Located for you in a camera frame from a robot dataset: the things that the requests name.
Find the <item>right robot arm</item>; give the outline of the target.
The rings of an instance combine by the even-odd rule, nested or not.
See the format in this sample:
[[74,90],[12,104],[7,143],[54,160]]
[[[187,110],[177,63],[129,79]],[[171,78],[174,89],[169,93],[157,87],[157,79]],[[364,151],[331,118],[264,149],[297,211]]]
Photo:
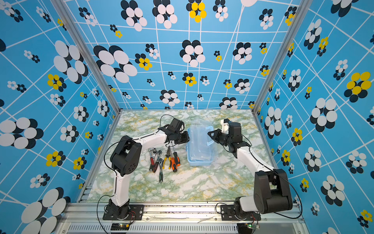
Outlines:
[[238,197],[234,202],[235,215],[245,220],[251,213],[278,213],[291,210],[293,200],[287,174],[263,161],[248,140],[243,140],[241,124],[221,120],[222,129],[208,132],[210,138],[228,148],[228,152],[242,162],[254,176],[252,196]]

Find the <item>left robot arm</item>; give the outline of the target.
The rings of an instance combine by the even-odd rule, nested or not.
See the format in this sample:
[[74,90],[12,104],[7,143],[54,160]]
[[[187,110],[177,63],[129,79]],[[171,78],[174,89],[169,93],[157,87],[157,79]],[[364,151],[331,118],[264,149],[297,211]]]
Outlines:
[[189,141],[185,124],[176,118],[170,124],[159,127],[154,133],[130,137],[123,136],[116,143],[110,162],[115,172],[115,185],[113,195],[109,199],[106,215],[109,218],[124,220],[132,214],[130,209],[129,186],[131,174],[139,164],[141,153],[161,144],[183,144]]

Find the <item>yellow-handled pliers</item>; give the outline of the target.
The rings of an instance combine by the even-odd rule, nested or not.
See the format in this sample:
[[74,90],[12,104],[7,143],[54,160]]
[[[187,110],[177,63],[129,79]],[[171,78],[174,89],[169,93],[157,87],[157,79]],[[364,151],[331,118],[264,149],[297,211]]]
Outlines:
[[170,147],[167,148],[167,152],[163,161],[163,169],[165,168],[165,164],[169,162],[169,169],[171,168],[171,149]]

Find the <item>red-handled ratchet wrench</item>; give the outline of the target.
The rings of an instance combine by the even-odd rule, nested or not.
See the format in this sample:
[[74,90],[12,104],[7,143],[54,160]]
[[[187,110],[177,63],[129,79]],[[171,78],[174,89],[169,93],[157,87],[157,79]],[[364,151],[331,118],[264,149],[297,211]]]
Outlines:
[[151,160],[149,171],[153,172],[154,171],[154,166],[155,166],[155,156],[157,155],[157,150],[155,148],[150,148],[149,153],[150,153],[150,160]]

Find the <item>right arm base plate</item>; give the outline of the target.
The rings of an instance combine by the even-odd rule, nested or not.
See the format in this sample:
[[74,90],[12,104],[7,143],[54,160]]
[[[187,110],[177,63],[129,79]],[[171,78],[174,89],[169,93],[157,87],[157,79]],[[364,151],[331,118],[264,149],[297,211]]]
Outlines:
[[261,221],[261,215],[255,211],[245,212],[238,205],[220,204],[216,208],[222,221]]

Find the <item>chrome ratchet wrench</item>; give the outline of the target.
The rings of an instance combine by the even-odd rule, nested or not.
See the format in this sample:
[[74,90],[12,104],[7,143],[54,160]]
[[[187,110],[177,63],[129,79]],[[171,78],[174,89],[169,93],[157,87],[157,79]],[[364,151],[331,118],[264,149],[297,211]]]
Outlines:
[[163,183],[163,159],[162,159],[162,151],[158,151],[157,163],[159,167],[159,182]]

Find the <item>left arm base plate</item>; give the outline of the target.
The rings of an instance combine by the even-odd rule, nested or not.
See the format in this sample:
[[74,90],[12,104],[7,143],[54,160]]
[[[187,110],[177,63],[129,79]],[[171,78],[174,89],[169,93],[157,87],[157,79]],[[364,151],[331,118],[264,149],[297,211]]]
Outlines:
[[103,220],[141,220],[144,208],[144,205],[124,205],[117,207],[114,204],[110,204],[104,208]]

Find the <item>orange black screwdriver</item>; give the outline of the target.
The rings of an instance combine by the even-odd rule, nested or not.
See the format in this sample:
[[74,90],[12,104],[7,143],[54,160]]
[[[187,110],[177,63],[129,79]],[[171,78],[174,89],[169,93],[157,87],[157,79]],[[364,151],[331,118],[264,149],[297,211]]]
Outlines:
[[171,147],[172,157],[171,157],[171,168],[174,173],[177,172],[178,166],[180,166],[180,159],[174,147]]

